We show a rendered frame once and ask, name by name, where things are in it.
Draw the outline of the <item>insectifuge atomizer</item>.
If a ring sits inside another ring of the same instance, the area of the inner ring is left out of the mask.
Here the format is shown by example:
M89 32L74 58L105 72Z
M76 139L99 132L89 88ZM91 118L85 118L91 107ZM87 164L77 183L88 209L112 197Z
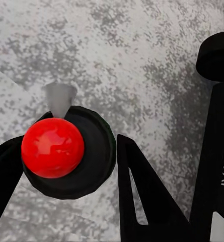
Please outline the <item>insectifuge atomizer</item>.
M97 112L71 106L76 87L48 83L44 90L51 111L23 137L24 174L45 196L78 199L95 192L112 175L117 142Z

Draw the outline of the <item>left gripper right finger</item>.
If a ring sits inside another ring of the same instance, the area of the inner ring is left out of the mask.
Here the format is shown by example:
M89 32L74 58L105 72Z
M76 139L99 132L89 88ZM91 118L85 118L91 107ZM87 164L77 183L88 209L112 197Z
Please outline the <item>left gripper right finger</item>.
M121 242L200 242L138 145L121 134L117 135L117 164ZM137 222L129 168L148 225Z

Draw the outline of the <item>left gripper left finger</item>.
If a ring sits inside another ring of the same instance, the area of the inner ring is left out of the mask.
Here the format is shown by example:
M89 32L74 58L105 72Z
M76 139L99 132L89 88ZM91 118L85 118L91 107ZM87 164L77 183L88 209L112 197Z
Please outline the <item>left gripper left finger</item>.
M24 172L21 161L23 137L0 145L0 218Z

